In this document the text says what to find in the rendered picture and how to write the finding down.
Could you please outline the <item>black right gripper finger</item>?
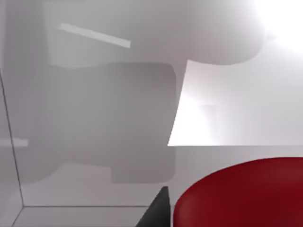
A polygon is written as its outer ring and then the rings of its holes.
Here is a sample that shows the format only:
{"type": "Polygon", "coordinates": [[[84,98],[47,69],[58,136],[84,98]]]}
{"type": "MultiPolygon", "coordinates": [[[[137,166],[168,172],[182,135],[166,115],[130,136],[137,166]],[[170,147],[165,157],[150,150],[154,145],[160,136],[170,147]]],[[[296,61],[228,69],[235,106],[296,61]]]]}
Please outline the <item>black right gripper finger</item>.
{"type": "Polygon", "coordinates": [[[135,227],[170,227],[169,188],[163,186],[135,227]]]}

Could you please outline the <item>dark red round cup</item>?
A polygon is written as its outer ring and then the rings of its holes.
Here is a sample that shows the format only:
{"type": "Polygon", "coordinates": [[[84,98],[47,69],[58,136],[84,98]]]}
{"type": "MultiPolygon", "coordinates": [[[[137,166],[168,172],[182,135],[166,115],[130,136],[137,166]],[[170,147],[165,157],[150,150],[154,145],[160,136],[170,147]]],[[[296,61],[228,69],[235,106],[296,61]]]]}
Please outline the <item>dark red round cup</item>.
{"type": "Polygon", "coordinates": [[[215,171],[177,200],[173,227],[303,227],[303,157],[215,171]]]}

